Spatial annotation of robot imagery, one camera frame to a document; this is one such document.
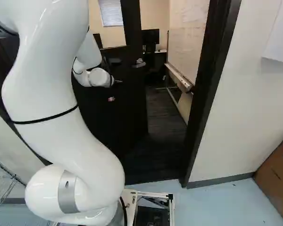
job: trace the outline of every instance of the computer monitor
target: computer monitor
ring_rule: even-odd
[[[143,45],[159,44],[159,29],[142,30],[141,34]]]
[[[102,49],[103,44],[102,44],[102,39],[100,38],[100,34],[96,33],[96,34],[93,34],[93,36],[94,36],[96,43],[98,44],[99,49]]]

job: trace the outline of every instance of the baseboard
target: baseboard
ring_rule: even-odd
[[[210,185],[218,185],[218,184],[227,183],[231,181],[237,181],[237,180],[244,180],[247,178],[251,178],[253,175],[254,175],[254,172],[251,172],[251,173],[238,174],[238,175],[224,177],[224,178],[193,181],[193,182],[188,183],[187,189],[196,188],[196,187],[205,187],[205,186],[210,186]]]

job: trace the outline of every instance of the window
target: window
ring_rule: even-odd
[[[123,26],[120,0],[99,0],[103,26]]]

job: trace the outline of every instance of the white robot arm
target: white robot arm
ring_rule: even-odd
[[[0,38],[20,37],[2,99],[23,139],[53,163],[28,183],[29,209],[55,222],[105,226],[125,177],[117,157],[86,127],[72,90],[72,70],[84,86],[113,83],[101,69],[86,72],[101,61],[86,34],[88,15],[87,0],[0,0]]]
[[[103,86],[109,88],[114,78],[105,70],[97,67],[102,61],[100,50],[94,40],[92,32],[88,31],[84,42],[76,54],[72,72],[76,80],[85,87]]]

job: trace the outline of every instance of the door frame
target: door frame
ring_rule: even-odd
[[[232,41],[241,0],[211,0],[202,44],[187,132],[184,154],[186,171],[180,178],[186,187],[192,172],[203,132],[214,101],[217,87]]]

